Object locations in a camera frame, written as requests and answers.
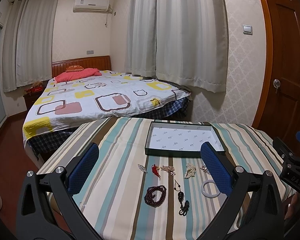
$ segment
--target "curtain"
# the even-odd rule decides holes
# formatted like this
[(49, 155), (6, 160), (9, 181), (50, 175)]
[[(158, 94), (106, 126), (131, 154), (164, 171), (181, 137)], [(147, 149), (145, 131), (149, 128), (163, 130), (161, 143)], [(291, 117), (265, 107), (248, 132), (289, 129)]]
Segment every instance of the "curtain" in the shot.
[(58, 0), (26, 0), (17, 38), (17, 87), (52, 78), (52, 32), (57, 3)]
[(130, 0), (125, 71), (155, 75), (156, 0)]
[(15, 0), (10, 9), (2, 51), (2, 87), (4, 92), (17, 89), (16, 83), (16, 48), (17, 33), (21, 18), (21, 12), (26, 0)]
[[(135, 9), (134, 19), (144, 13)], [(147, 47), (156, 47), (157, 78), (212, 92), (226, 91), (228, 32), (224, 0), (156, 0), (155, 22), (156, 38)], [(133, 43), (135, 40), (138, 37), (133, 32)], [(133, 63), (131, 73), (139, 74), (133, 67), (140, 65)]]

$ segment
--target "door lock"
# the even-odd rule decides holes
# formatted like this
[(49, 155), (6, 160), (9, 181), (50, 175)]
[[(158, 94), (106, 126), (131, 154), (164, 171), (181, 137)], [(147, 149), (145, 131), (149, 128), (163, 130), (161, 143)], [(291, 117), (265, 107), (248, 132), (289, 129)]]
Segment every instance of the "door lock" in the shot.
[(274, 86), (274, 88), (275, 88), (275, 93), (278, 92), (278, 88), (280, 87), (280, 85), (281, 85), (281, 82), (280, 82), (279, 79), (275, 79), (275, 80), (273, 81), (273, 86)]

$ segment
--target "wooden headboard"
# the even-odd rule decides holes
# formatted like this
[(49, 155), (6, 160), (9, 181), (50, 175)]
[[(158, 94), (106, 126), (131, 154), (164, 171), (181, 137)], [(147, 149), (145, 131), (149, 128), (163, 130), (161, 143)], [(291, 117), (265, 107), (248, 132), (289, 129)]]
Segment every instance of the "wooden headboard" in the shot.
[(80, 65), (84, 68), (97, 68), (99, 70), (111, 70), (110, 56), (83, 57), (68, 59), (52, 63), (52, 77), (56, 77), (66, 71), (72, 65)]

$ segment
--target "nightstand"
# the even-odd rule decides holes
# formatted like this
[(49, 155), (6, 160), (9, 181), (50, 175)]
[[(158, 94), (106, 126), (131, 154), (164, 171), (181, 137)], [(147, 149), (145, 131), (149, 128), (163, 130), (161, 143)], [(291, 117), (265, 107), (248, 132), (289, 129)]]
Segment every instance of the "nightstand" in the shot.
[(23, 98), (25, 99), (25, 103), (26, 103), (26, 107), (27, 107), (28, 111), (33, 106), (33, 104), (37, 101), (37, 99), (42, 95), (43, 91), (44, 90), (23, 96)]

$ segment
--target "hand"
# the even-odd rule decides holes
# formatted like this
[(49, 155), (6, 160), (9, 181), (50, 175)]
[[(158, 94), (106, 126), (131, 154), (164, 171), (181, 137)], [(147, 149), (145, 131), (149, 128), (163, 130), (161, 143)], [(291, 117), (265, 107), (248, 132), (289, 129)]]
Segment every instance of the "hand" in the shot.
[(284, 217), (284, 220), (289, 219), (293, 216), (293, 214), (295, 213), (295, 206), (298, 202), (298, 199), (300, 199), (300, 194), (297, 192), (293, 195), (292, 200), (291, 200), (291, 204), (288, 208), (288, 211)]

